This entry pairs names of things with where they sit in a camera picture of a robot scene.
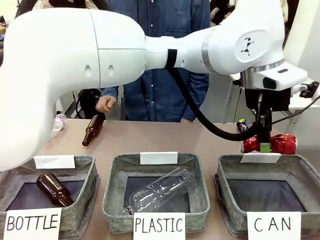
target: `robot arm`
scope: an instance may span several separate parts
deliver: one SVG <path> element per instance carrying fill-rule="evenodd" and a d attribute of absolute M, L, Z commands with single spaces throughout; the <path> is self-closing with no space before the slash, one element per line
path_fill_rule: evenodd
<path fill-rule="evenodd" d="M 307 73 L 283 60 L 284 35 L 279 0 L 242 0 L 221 25 L 179 39 L 147 37 L 134 20 L 109 11 L 25 13 L 5 36 L 0 171 L 37 154 L 51 135 L 57 99 L 73 90 L 128 84 L 168 63 L 195 73 L 247 70 L 248 89 L 275 92 L 302 83 Z"/>

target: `floor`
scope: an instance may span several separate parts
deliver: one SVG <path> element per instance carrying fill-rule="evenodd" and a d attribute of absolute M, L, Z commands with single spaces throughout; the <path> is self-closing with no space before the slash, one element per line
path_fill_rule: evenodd
<path fill-rule="evenodd" d="M 221 123 L 223 115 L 225 112 L 226 99 L 230 87 L 231 78 L 228 75 L 210 75 L 209 89 L 205 98 L 203 105 L 201 106 L 201 111 L 212 123 Z M 119 101 L 114 106 L 111 113 L 106 115 L 108 120 L 120 120 L 121 116 L 121 94 L 123 88 L 119 88 Z M 227 123 L 232 123 L 235 119 L 237 122 L 239 119 L 247 119 L 250 123 L 254 120 L 254 114 L 246 107 L 245 95 L 242 92 L 239 103 L 237 106 L 237 101 L 239 97 L 239 91 L 235 90 L 233 98 L 231 101 L 231 106 L 227 114 Z M 66 115 L 68 117 L 75 110 L 75 104 L 73 104 L 67 111 Z"/>

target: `blue button-up shirt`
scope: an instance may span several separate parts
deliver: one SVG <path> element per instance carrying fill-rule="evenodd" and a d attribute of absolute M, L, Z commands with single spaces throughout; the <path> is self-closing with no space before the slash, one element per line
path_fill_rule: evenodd
<path fill-rule="evenodd" d="M 149 37 L 182 38 L 210 27 L 209 0 L 110 0 L 110 7 L 113 12 L 138 22 Z M 209 76 L 185 69 L 179 71 L 200 107 L 208 91 Z M 181 118 L 195 119 L 176 82 L 164 69 L 148 70 L 140 79 L 123 88 L 125 111 L 131 121 L 180 122 Z M 118 87 L 102 90 L 103 96 L 117 99 L 118 93 Z"/>

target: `red can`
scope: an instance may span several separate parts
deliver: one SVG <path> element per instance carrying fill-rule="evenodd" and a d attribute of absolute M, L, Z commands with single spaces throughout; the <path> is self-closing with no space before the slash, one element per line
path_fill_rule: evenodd
<path fill-rule="evenodd" d="M 294 155 L 297 150 L 297 138 L 295 135 L 281 133 L 270 138 L 271 149 L 273 153 Z M 253 151 L 260 151 L 260 145 L 257 137 L 251 137 L 248 140 L 240 142 L 240 151 L 244 154 Z"/>

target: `black logo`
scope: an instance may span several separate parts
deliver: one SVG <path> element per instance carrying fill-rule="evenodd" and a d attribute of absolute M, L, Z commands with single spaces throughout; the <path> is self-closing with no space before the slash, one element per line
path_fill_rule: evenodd
<path fill-rule="evenodd" d="M 246 37 L 244 40 L 247 40 L 247 43 L 246 43 L 246 49 L 245 50 L 241 50 L 242 53 L 248 53 L 248 56 L 250 56 L 250 52 L 249 52 L 249 46 L 251 44 L 254 44 L 255 42 L 254 41 L 251 41 L 251 37 Z"/>

